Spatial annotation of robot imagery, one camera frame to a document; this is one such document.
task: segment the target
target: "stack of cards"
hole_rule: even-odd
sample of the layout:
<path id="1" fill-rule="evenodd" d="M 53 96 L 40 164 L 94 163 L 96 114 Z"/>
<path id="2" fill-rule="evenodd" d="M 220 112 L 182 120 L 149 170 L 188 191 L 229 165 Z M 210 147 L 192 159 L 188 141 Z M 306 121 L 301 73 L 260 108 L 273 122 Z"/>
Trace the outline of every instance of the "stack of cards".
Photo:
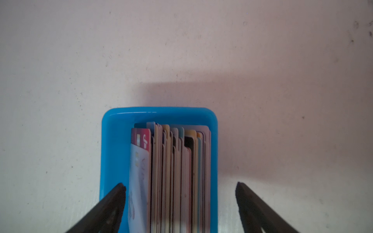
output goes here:
<path id="1" fill-rule="evenodd" d="M 135 124 L 130 233 L 210 232 L 211 132 L 203 125 Z"/>

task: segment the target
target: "blue bin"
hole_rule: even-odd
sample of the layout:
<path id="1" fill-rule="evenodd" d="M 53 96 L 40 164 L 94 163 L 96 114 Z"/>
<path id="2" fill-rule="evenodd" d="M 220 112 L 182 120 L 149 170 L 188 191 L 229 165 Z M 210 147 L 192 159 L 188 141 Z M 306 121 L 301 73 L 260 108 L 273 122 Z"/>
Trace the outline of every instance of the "blue bin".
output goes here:
<path id="1" fill-rule="evenodd" d="M 131 128 L 135 123 L 206 125 L 211 130 L 211 226 L 217 233 L 217 119 L 207 108 L 130 107 L 107 111 L 102 119 L 100 200 L 118 183 L 128 187 Z M 129 233 L 128 202 L 119 233 Z"/>

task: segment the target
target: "white table surface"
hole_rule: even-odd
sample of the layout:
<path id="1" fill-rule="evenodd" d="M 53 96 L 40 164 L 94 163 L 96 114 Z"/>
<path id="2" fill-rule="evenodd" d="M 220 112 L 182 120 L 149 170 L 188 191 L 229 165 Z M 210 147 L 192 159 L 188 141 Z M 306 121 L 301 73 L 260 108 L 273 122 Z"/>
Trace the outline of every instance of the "white table surface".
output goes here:
<path id="1" fill-rule="evenodd" d="M 219 121 L 219 232 L 243 231 L 237 181 L 300 232 L 372 232 L 372 21 L 372 0 L 1 1 L 1 231 L 98 202 L 110 108 L 193 106 Z"/>

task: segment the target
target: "tabletop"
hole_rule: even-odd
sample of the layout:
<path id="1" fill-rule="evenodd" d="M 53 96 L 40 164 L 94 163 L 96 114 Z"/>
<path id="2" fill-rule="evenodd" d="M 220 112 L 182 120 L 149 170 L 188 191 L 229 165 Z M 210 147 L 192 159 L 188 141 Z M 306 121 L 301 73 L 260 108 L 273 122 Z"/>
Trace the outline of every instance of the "tabletop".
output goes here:
<path id="1" fill-rule="evenodd" d="M 372 32 L 372 0 L 1 1 L 2 230 L 98 202 L 106 111 L 183 106 L 219 122 L 219 232 L 238 181 L 300 232 L 372 232 Z"/>

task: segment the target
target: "white surface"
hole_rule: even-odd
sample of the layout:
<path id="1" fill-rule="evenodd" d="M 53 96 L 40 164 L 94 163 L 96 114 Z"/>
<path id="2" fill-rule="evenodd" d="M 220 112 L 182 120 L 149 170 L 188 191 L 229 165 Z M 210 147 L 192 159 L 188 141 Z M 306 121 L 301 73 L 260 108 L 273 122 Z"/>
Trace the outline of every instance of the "white surface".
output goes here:
<path id="1" fill-rule="evenodd" d="M 108 109 L 195 106 L 219 120 L 220 232 L 242 232 L 237 181 L 300 232 L 372 232 L 372 20 L 372 0 L 1 1 L 2 231 L 97 203 Z"/>

